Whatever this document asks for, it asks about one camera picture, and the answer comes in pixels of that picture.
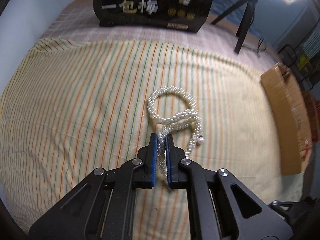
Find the cardboard box tray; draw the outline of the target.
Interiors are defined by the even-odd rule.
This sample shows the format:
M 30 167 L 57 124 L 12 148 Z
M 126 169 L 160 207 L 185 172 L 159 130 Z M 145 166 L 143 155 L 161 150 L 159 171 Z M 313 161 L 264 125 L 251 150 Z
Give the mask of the cardboard box tray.
M 303 173 L 311 155 L 312 135 L 300 86 L 291 70 L 280 62 L 264 72 L 260 82 L 276 122 L 281 174 Z

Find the yellow striped bed sheet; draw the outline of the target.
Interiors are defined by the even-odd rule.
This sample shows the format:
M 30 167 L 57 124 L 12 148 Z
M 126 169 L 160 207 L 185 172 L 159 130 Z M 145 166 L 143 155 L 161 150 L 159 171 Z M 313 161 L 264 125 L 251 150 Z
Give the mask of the yellow striped bed sheet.
M 152 92 L 194 98 L 204 143 L 190 157 L 226 168 L 261 200 L 297 201 L 303 175 L 284 177 L 262 71 L 234 59 L 152 41 L 43 38 L 1 96 L 3 201 L 23 232 L 93 169 L 119 167 L 161 130 Z

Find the black clothes rack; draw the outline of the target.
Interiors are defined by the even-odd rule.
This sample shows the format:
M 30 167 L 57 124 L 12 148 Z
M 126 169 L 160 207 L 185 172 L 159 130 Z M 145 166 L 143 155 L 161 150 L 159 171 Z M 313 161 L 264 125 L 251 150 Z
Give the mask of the black clothes rack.
M 302 90 L 312 90 L 319 83 L 319 25 L 299 45 L 286 44 L 278 54 Z

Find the pink checked blanket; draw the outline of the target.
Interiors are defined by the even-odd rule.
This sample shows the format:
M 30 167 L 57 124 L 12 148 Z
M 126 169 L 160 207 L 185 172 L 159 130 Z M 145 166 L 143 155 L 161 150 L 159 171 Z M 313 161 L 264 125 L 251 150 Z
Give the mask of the pink checked blanket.
M 214 18 L 215 15 L 210 15 L 197 33 L 138 25 L 104 28 L 99 26 L 92 0 L 76 0 L 61 12 L 42 36 L 81 42 L 104 39 L 168 42 L 217 53 L 261 70 L 281 61 L 271 46 L 267 43 L 260 46 L 259 39 L 251 33 L 247 34 L 244 47 L 237 55 L 234 52 L 237 26 L 228 20 L 212 25 L 210 22 Z

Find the black tripod stand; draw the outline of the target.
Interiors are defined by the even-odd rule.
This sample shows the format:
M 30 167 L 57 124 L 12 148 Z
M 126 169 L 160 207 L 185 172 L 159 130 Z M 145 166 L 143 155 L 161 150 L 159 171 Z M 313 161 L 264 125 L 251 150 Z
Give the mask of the black tripod stand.
M 230 6 L 226 11 L 224 11 L 221 15 L 219 15 L 211 23 L 212 25 L 216 25 L 221 20 L 223 20 L 226 16 L 230 15 L 232 12 L 235 12 L 241 6 L 246 4 L 245 12 L 243 14 L 240 25 L 239 25 L 237 32 L 236 32 L 236 37 L 238 38 L 238 41 L 237 41 L 236 46 L 234 48 L 234 52 L 237 55 L 240 53 L 240 50 L 242 48 L 242 45 L 244 44 L 244 41 L 245 41 L 246 35 L 249 31 L 249 28 L 254 21 L 254 12 L 255 12 L 255 7 L 257 5 L 257 2 L 258 2 L 258 0 L 238 0 L 236 3 L 234 3 L 232 6 Z

